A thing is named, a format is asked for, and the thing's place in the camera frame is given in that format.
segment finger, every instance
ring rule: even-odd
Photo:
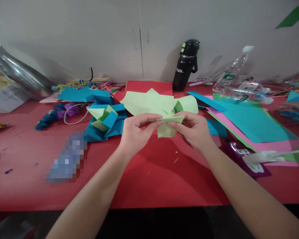
[[[146,122],[153,122],[163,118],[162,115],[150,114],[150,113],[144,113],[144,114],[136,115],[134,117],[135,117],[135,124],[137,124],[138,126]]]
[[[155,122],[150,123],[144,130],[143,132],[148,134],[149,137],[152,135],[152,133],[154,132],[155,129],[157,129],[159,126],[161,126],[163,124],[162,120],[158,120]]]

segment white cable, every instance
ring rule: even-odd
[[[77,105],[73,105],[73,106],[69,107],[69,108],[65,111],[65,114],[64,114],[64,118],[63,118],[64,123],[66,123],[66,124],[78,124],[78,123],[80,123],[80,122],[87,116],[87,114],[89,113],[89,111],[86,109],[86,114],[85,114],[85,116],[83,116],[83,118],[80,119],[78,122],[76,122],[76,123],[68,123],[68,122],[66,122],[65,118],[66,118],[66,114],[67,114],[68,110],[71,109],[72,107],[74,107],[74,106],[78,106],[78,105],[88,105],[88,106],[90,106],[91,103],[77,104]]]

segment green paper strip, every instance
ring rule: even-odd
[[[292,27],[299,21],[299,6],[296,7],[277,27]]]

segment bottle cap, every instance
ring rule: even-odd
[[[264,105],[269,105],[273,102],[273,98],[263,98],[260,103],[264,104]]]
[[[254,46],[245,46],[243,52],[251,52],[254,49]]]

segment plastic bottle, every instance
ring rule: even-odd
[[[235,76],[240,72],[241,68],[246,63],[248,55],[253,48],[254,46],[245,46],[243,48],[243,53],[220,75],[213,87],[213,91],[220,93],[224,87],[235,81]]]
[[[246,101],[249,104],[271,104],[273,98],[267,98],[260,91],[251,91],[246,89],[237,89],[233,87],[224,87],[220,92],[220,98],[230,100],[235,103]]]

